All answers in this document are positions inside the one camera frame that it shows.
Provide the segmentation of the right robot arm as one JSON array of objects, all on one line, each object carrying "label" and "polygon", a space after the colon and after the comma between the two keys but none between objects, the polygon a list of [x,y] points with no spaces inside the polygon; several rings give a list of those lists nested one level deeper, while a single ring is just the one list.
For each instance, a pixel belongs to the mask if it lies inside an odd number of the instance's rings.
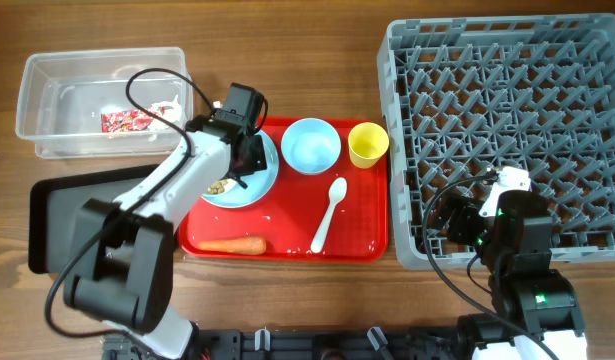
[{"label": "right robot arm", "polygon": [[539,359],[584,357],[585,323],[571,283],[551,266],[552,218],[545,198],[502,193],[489,211],[449,193],[426,221],[452,242],[476,250],[490,272],[490,308],[459,318],[456,357]]}]

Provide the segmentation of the white tissue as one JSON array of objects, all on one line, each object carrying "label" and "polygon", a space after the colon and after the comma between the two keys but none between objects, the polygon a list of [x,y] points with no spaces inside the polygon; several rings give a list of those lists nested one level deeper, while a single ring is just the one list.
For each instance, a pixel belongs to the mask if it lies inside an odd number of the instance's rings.
[{"label": "white tissue", "polygon": [[[178,125],[182,118],[182,106],[179,103],[178,96],[175,96],[171,101],[152,103],[148,110],[175,125]],[[169,126],[160,120],[153,120],[147,129],[149,131],[164,131],[168,130]]]}]

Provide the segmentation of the light blue bowl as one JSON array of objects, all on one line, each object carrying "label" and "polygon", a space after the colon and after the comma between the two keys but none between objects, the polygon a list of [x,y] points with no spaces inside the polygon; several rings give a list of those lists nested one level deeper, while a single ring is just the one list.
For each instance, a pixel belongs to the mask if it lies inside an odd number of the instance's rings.
[{"label": "light blue bowl", "polygon": [[342,150],[340,135],[328,122],[303,118],[293,122],[281,138],[285,162],[304,175],[317,175],[331,168]]}]

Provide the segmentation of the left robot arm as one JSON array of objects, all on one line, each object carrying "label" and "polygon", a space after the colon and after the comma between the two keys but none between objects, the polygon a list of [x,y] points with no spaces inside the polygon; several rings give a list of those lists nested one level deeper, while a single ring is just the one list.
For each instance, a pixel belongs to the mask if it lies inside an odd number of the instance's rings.
[{"label": "left robot arm", "polygon": [[256,115],[199,116],[175,150],[144,180],[111,202],[77,212],[70,258],[49,297],[108,324],[165,359],[194,354],[196,326],[169,304],[175,233],[214,182],[266,169]]}]

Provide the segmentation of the yellow plastic cup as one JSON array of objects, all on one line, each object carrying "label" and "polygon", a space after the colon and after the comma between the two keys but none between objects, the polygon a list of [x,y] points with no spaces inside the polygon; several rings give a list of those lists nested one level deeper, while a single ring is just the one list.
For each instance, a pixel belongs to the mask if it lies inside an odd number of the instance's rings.
[{"label": "yellow plastic cup", "polygon": [[354,126],[348,135],[349,157],[361,169],[374,166],[389,149],[387,132],[378,124],[364,122]]}]

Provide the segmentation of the light green bowl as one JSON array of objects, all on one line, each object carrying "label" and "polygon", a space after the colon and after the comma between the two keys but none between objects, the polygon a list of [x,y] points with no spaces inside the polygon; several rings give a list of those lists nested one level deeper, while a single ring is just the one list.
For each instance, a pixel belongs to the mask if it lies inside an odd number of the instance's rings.
[{"label": "light green bowl", "polygon": [[231,191],[237,185],[238,183],[231,178],[220,179],[209,186],[205,194],[207,196],[221,195]]}]

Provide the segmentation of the red snack wrapper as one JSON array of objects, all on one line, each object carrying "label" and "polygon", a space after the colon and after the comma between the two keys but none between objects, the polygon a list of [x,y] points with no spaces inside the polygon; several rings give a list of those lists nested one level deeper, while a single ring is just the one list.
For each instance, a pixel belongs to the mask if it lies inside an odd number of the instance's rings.
[{"label": "red snack wrapper", "polygon": [[101,115],[103,133],[137,132],[149,128],[155,118],[139,110],[127,110]]}]

